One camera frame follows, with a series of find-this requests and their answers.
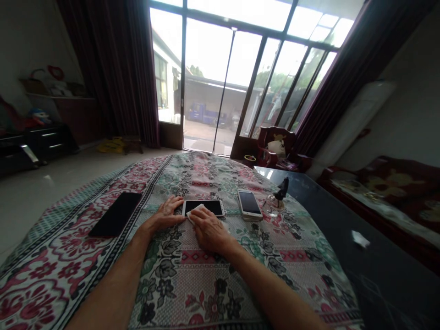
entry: white floor tile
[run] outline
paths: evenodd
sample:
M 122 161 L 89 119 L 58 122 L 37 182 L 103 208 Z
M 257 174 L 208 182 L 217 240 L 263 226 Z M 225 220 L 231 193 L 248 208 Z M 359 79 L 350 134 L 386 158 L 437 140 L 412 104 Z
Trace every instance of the white floor tile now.
M 95 148 L 54 159 L 37 170 L 0 179 L 0 264 L 24 238 L 41 214 L 74 189 L 98 176 L 146 158 L 180 154 L 168 148 L 144 149 L 144 154 L 102 154 Z

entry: smartphone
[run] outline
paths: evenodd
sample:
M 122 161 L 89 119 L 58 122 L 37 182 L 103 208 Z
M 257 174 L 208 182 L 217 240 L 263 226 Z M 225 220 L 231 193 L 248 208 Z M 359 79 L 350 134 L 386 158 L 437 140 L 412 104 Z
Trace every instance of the smartphone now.
M 182 214 L 186 215 L 189 211 L 194 210 L 200 204 L 203 204 L 209 211 L 214 213 L 215 216 L 225 216 L 223 203 L 219 199 L 204 200 L 204 201 L 185 201 L 183 203 Z
M 123 192 L 89 232 L 90 237 L 117 237 L 124 229 L 142 194 Z
M 263 213 L 258 206 L 255 195 L 250 190 L 239 189 L 238 200 L 240 202 L 240 208 L 242 210 L 244 220 L 262 220 Z

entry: black glass tabletop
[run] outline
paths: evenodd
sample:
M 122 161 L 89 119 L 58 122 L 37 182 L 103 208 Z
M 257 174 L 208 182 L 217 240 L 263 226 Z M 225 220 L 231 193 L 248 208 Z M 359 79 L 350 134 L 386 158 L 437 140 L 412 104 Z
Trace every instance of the black glass tabletop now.
M 368 329 L 440 329 L 440 278 L 301 173 L 255 167 L 312 216 L 352 282 Z M 370 245 L 353 241 L 361 233 Z

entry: phone screen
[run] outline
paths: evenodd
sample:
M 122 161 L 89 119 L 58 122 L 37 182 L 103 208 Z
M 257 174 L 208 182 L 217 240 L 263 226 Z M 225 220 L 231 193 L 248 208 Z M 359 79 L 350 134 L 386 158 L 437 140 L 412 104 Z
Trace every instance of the phone screen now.
M 124 229 L 142 194 L 123 192 L 89 232 L 91 237 L 116 237 Z
M 240 194 L 243 212 L 261 214 L 253 192 L 244 192 L 239 190 L 238 193 Z
M 203 204 L 209 211 L 211 211 L 215 215 L 223 215 L 219 200 L 186 201 L 185 214 L 189 211 L 194 210 L 200 204 Z

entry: curtain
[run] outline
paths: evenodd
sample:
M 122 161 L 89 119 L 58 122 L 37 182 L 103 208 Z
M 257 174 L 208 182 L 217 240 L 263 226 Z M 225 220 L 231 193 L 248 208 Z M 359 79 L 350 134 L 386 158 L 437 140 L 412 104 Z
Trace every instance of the curtain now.
M 154 55 L 146 0 L 58 0 L 86 87 L 113 135 L 159 148 Z
M 436 0 L 370 0 L 300 123 L 293 150 L 314 157 L 361 88 L 374 81 Z

